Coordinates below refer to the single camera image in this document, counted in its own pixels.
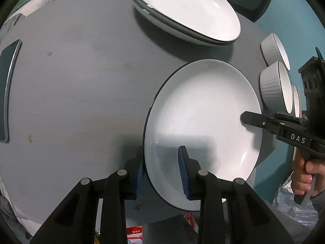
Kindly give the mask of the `person right hand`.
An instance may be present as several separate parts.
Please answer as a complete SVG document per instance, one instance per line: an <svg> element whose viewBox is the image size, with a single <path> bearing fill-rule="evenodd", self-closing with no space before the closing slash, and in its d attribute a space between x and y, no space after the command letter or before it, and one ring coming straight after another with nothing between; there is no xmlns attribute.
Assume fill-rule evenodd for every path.
<svg viewBox="0 0 325 244"><path fill-rule="evenodd" d="M291 188L295 195L312 191L315 197L324 191L324 159L305 161L297 151L292 163Z"/></svg>

